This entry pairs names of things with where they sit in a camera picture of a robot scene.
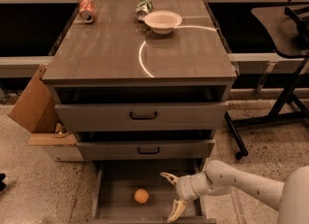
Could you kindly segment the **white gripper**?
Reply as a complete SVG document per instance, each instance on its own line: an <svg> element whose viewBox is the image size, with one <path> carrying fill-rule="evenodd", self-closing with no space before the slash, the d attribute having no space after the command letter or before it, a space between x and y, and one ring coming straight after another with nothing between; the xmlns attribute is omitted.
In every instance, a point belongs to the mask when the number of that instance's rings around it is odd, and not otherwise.
<svg viewBox="0 0 309 224"><path fill-rule="evenodd" d="M169 183L176 186L176 191L180 200L173 202L171 213L167 218L168 223L175 222L184 212L186 208L186 202L192 202L197 199L197 195L194 192L192 177L187 175L183 177L177 177L167 172L161 172L160 176L165 178Z"/></svg>

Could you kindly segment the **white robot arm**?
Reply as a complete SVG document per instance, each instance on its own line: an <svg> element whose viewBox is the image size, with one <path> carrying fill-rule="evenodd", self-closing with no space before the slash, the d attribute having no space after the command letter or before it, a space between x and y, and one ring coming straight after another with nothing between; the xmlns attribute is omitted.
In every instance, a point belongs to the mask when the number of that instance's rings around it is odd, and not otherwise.
<svg viewBox="0 0 309 224"><path fill-rule="evenodd" d="M175 200L167 222L175 222L186 206L204 195L230 193L234 188L278 211L277 224L309 224L309 167L294 170L284 182L235 169L220 160L206 164L206 170L177 177L161 172L176 187Z"/></svg>

